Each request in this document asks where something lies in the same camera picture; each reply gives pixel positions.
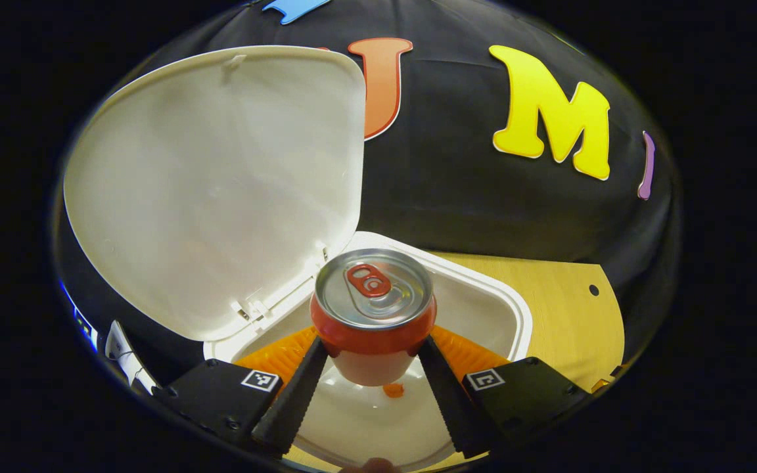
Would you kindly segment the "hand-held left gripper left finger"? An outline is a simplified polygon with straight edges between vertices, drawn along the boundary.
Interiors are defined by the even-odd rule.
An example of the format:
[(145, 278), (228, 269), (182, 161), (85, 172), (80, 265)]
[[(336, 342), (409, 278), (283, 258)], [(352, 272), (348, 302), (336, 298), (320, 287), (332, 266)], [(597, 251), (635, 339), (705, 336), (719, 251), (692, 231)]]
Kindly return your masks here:
[(315, 327), (241, 357), (207, 359), (151, 393), (218, 440), (280, 458), (289, 452), (327, 362)]

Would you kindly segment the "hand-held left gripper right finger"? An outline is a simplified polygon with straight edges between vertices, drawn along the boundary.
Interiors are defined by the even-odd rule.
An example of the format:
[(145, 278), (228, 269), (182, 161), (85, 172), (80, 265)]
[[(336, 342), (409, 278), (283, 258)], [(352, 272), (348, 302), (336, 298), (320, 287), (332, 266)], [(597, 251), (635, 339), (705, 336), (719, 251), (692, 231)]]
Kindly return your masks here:
[(443, 327), (433, 327), (418, 359), (466, 458), (531, 443), (593, 399), (539, 357), (509, 361)]

